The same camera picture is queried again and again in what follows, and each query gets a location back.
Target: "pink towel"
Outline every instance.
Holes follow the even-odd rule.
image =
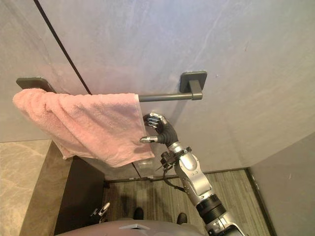
[[[151,158],[138,95],[69,95],[24,89],[15,106],[51,135],[63,158],[78,155],[101,159],[112,167]]]

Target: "towel rack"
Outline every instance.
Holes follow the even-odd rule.
[[[180,93],[139,95],[140,102],[201,100],[202,90],[207,78],[206,71],[185,72],[181,75]],[[16,83],[22,89],[40,88],[47,92],[56,92],[47,80],[39,77],[18,78]]]

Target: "shoe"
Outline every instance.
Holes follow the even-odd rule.
[[[177,217],[177,222],[176,224],[181,225],[181,224],[186,224],[187,223],[187,216],[185,213],[180,213]]]
[[[141,207],[137,207],[137,209],[133,213],[134,220],[143,220],[143,209]]]

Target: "metal bracket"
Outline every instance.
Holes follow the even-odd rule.
[[[16,83],[22,89],[43,89],[46,92],[56,92],[54,88],[48,83],[47,80],[40,77],[18,78]]]
[[[192,100],[202,99],[202,90],[207,78],[206,71],[185,72],[181,75],[180,92],[191,92]]]

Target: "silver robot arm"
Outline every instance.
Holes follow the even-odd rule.
[[[143,137],[140,142],[166,144],[169,152],[161,155],[164,174],[174,167],[183,183],[183,188],[172,185],[166,178],[164,180],[167,184],[187,193],[205,222],[208,234],[211,236],[245,236],[232,216],[225,210],[210,182],[202,173],[199,161],[191,153],[191,148],[184,148],[181,145],[176,131],[167,119],[159,114],[150,113],[144,116],[144,122],[155,128],[158,135]]]

